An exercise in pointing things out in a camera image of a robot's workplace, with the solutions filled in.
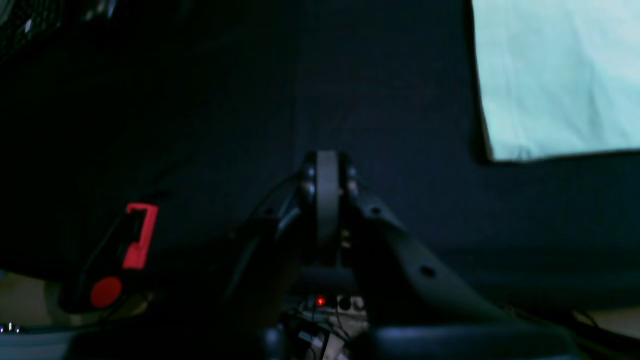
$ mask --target white sheet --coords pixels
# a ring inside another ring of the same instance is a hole
[[[474,0],[495,161],[640,149],[640,0]]]

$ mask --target red clip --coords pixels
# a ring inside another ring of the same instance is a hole
[[[129,245],[127,254],[124,256],[122,268],[142,270],[147,263],[147,254],[149,252],[149,246],[151,245],[151,237],[154,234],[154,227],[156,226],[158,207],[141,202],[132,202],[127,206],[127,213],[131,214],[132,211],[146,211],[147,214],[142,224],[140,240]]]

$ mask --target dark backdrop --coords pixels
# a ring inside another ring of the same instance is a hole
[[[640,303],[640,156],[490,164],[470,12],[462,0],[200,1],[180,23],[140,19],[115,40],[52,39],[1,80],[0,263],[62,277],[124,204],[154,199],[150,270],[197,270],[307,151],[338,149],[494,299]]]

